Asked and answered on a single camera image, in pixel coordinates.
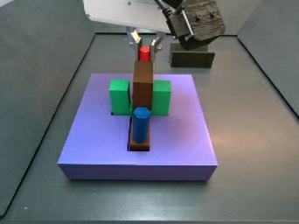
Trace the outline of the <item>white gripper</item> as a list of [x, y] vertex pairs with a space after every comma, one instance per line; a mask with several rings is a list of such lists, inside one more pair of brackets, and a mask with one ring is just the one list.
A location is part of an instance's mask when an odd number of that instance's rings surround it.
[[158, 31], [150, 45], [151, 61], [163, 50], [166, 32], [170, 31], [162, 8], [155, 0], [83, 0], [85, 11], [91, 21], [127, 26], [129, 44], [139, 58], [142, 38], [137, 28]]

